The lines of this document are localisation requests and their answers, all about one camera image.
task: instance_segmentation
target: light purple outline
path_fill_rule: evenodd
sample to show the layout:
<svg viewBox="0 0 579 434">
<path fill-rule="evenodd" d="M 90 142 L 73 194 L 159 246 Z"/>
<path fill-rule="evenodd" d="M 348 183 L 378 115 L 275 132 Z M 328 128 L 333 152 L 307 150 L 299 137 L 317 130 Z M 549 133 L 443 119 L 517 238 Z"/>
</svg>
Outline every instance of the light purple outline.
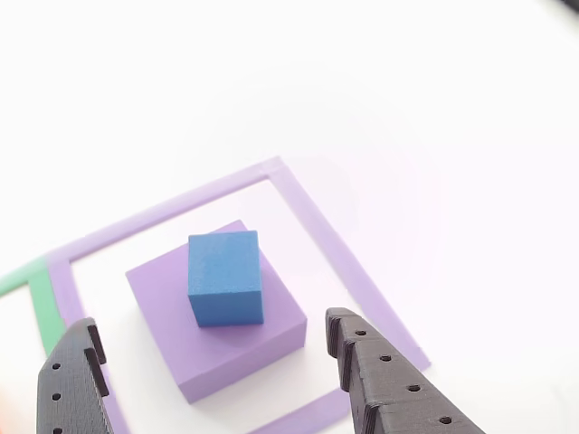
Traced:
<svg viewBox="0 0 579 434">
<path fill-rule="evenodd" d="M 46 261 L 51 275 L 52 289 L 66 325 L 84 317 L 82 303 L 72 275 L 71 262 L 184 212 L 268 179 L 324 253 L 352 298 L 361 306 L 365 316 L 416 368 L 420 370 L 427 368 L 430 362 L 398 315 L 290 169 L 278 157 L 195 188 L 49 252 L 46 255 Z M 105 400 L 105 405 L 107 413 L 116 415 L 117 423 L 113 425 L 115 434 L 128 434 L 126 422 L 122 418 L 116 400 Z M 348 395 L 338 389 L 251 434 L 310 434 L 345 417 L 348 411 Z"/>
</svg>

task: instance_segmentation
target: green strip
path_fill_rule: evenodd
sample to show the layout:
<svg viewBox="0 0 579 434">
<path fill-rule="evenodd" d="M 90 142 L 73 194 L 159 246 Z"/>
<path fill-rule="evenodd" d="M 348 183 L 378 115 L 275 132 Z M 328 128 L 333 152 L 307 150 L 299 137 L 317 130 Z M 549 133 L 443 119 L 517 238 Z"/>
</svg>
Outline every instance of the green strip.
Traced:
<svg viewBox="0 0 579 434">
<path fill-rule="evenodd" d="M 0 297 L 28 283 L 28 279 L 35 273 L 46 268 L 44 258 L 35 259 L 10 274 L 0 278 Z"/>
<path fill-rule="evenodd" d="M 66 325 L 56 306 L 48 269 L 44 268 L 32 275 L 28 279 L 28 285 L 33 296 L 34 313 L 36 314 L 36 321 L 38 321 L 44 351 L 46 355 L 49 355 L 64 335 Z"/>
</svg>

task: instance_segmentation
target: purple foam base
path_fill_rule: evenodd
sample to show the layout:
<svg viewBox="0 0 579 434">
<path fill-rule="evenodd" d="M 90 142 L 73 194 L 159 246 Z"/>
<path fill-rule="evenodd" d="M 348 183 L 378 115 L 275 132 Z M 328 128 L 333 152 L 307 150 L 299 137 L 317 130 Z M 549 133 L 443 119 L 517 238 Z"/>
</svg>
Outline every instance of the purple foam base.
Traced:
<svg viewBox="0 0 579 434">
<path fill-rule="evenodd" d="M 233 222 L 215 232 L 247 231 Z M 188 245 L 127 272 L 148 328 L 189 402 L 221 390 L 306 342 L 307 319 L 260 252 L 264 323 L 200 327 L 187 297 Z"/>
</svg>

